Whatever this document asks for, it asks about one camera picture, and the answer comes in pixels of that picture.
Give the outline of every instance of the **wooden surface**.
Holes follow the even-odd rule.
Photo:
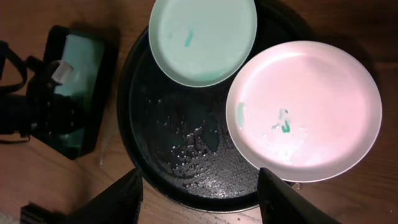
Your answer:
[[[381,132],[370,153],[347,173],[305,184],[297,191],[343,223],[398,223],[398,1],[283,2],[302,16],[322,41],[364,63],[375,77],[383,103]],[[0,212],[19,218],[20,207],[34,202],[48,210],[70,213],[134,167],[118,132],[116,86],[127,53],[148,25],[153,3],[1,1],[0,39],[22,58],[43,56],[47,34],[55,24],[68,27],[83,22],[99,28],[117,27],[121,47],[96,151],[69,161],[36,139],[25,145],[0,145]],[[8,63],[0,85],[17,80],[16,71]],[[172,203],[145,183],[139,223],[260,222],[258,208],[229,215],[196,212]]]

